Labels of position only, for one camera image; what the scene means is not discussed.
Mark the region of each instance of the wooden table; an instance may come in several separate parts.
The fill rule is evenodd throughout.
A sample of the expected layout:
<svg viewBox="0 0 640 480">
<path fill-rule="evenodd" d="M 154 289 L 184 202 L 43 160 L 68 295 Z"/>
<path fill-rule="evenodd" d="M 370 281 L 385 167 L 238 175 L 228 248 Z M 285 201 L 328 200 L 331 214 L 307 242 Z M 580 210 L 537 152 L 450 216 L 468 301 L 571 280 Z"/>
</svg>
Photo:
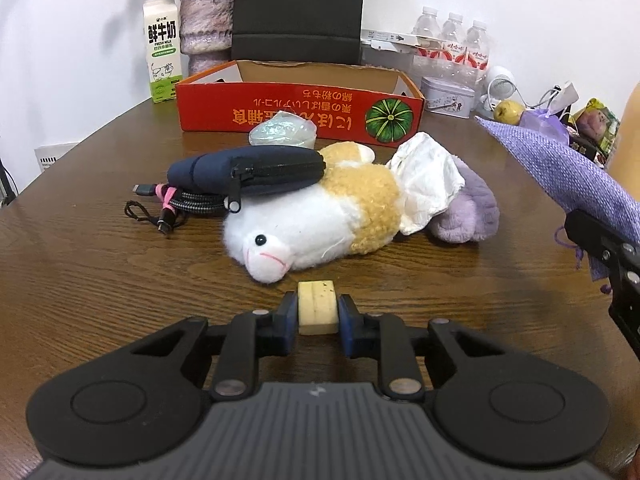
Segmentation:
<svg viewBox="0 0 640 480">
<path fill-rule="evenodd" d="M 24 409 L 44 381 L 186 316 L 224 323 L 275 306 L 300 280 L 334 280 L 361 309 L 412 325 L 450 317 L 585 375 L 612 410 L 594 460 L 619 470 L 640 441 L 640 367 L 586 263 L 576 271 L 574 252 L 554 242 L 561 209 L 474 121 L 428 114 L 423 129 L 491 187 L 497 236 L 446 246 L 418 233 L 273 286 L 226 256 L 220 220 L 192 218 L 167 239 L 122 212 L 134 184 L 161 182 L 177 159 L 245 144 L 245 135 L 183 134 L 174 102 L 145 102 L 48 169 L 0 212 L 0 478 L 39 462 Z M 392 150 L 376 153 L 385 162 Z M 294 356 L 264 360 L 260 374 L 354 381 L 373 380 L 375 370 L 341 357 L 335 337 L 312 336 L 298 340 Z"/>
</svg>

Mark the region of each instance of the red cardboard box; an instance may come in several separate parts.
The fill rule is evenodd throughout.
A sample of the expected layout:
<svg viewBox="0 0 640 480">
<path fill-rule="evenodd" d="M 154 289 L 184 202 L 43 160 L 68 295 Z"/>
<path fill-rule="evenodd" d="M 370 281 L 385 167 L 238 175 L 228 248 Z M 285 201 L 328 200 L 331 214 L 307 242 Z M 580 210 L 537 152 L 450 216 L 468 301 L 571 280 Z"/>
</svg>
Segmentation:
<svg viewBox="0 0 640 480">
<path fill-rule="evenodd" d="M 424 97 L 397 70 L 322 63 L 232 61 L 179 82 L 185 131 L 249 132 L 286 110 L 321 139 L 397 146 L 420 124 Z"/>
</svg>

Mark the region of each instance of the yellow pear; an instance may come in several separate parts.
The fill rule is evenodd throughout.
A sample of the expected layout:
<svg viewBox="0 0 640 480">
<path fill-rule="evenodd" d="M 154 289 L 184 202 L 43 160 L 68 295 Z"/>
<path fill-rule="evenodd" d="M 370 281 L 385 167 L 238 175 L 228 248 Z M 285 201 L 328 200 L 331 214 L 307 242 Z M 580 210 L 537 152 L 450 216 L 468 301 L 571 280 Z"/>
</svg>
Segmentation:
<svg viewBox="0 0 640 480">
<path fill-rule="evenodd" d="M 500 101 L 497 107 L 494 108 L 494 119 L 499 123 L 518 126 L 520 116 L 524 110 L 525 107 L 519 102 L 505 99 Z"/>
</svg>

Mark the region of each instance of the vase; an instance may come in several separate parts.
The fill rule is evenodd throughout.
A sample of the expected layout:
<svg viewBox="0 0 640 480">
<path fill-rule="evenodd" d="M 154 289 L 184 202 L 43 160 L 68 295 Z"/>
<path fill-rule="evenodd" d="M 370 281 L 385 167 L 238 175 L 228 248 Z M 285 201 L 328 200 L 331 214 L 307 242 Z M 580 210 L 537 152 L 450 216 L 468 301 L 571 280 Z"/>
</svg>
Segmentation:
<svg viewBox="0 0 640 480">
<path fill-rule="evenodd" d="M 231 60 L 234 0 L 180 0 L 180 50 L 189 75 Z"/>
</svg>

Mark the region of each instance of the small wooden piece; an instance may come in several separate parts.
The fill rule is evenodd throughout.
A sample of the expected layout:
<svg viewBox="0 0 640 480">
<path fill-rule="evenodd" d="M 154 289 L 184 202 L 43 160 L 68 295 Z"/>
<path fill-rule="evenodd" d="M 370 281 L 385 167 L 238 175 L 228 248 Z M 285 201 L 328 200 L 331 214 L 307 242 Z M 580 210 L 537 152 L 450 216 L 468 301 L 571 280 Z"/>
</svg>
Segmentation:
<svg viewBox="0 0 640 480">
<path fill-rule="evenodd" d="M 298 325 L 301 335 L 338 332 L 334 282 L 298 283 Z"/>
</svg>

